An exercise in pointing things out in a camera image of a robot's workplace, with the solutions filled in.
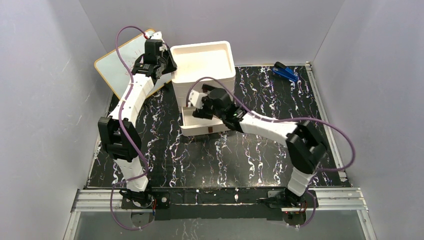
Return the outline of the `aluminium frame rail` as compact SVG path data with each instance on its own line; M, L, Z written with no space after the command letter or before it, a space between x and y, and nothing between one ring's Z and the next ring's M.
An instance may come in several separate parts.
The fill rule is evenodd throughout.
M223 188L154 188L156 208L168 209L173 206L250 206L262 199L281 198L283 187L223 187ZM359 187L311 187L306 195L307 210L316 204L317 210L358 210L367 211L366 200ZM139 207L110 189L83 189L76 194L72 211L77 212L148 212L153 204Z

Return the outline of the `white bottom organizer drawer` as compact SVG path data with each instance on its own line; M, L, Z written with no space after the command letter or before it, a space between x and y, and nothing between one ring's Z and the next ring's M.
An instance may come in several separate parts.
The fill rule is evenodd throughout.
M230 129L217 117L212 119L197 118L193 116L194 107L181 107L182 124L181 132L186 137L207 135L229 131Z

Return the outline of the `blue black stapler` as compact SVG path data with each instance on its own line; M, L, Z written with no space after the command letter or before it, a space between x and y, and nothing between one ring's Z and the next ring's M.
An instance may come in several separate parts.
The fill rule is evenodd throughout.
M286 78L290 80L291 82L296 83L299 80L299 77L295 74L295 72L284 65L283 63L277 61L274 63L273 67L271 67L271 71L282 78Z

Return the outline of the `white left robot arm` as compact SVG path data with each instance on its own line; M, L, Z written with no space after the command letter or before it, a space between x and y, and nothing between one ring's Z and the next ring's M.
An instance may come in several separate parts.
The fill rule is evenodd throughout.
M97 123L103 149L119 167L127 193L144 195L148 187L149 163L142 154L142 140L136 121L151 91L162 75L177 70L167 44L161 38L150 38L144 43L144 53L133 67L123 65L130 77L117 106Z

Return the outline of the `yellow framed whiteboard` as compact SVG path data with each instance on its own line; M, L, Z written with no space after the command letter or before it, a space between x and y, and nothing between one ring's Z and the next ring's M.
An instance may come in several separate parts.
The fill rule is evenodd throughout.
M145 37L139 34L118 47L119 53L125 64L132 68L135 60L145 52ZM130 75L120 61L116 50L113 50L94 62L94 67L114 95L121 99L125 95Z

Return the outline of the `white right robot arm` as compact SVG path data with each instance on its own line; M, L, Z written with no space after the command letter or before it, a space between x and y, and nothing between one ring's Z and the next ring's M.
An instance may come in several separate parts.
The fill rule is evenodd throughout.
M195 107L193 117L217 118L229 130L254 134L284 145L293 166L285 197L300 201L328 150L327 142L312 121L279 121L236 105L224 88L205 84L203 90L190 90L188 93L187 104Z

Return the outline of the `white plastic drawer organizer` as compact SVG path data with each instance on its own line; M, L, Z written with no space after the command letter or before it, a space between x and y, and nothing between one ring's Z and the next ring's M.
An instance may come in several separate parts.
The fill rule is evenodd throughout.
M175 45L170 48L177 70L171 82L178 108L186 106L190 87L200 78L212 77L234 91L236 68L228 41Z

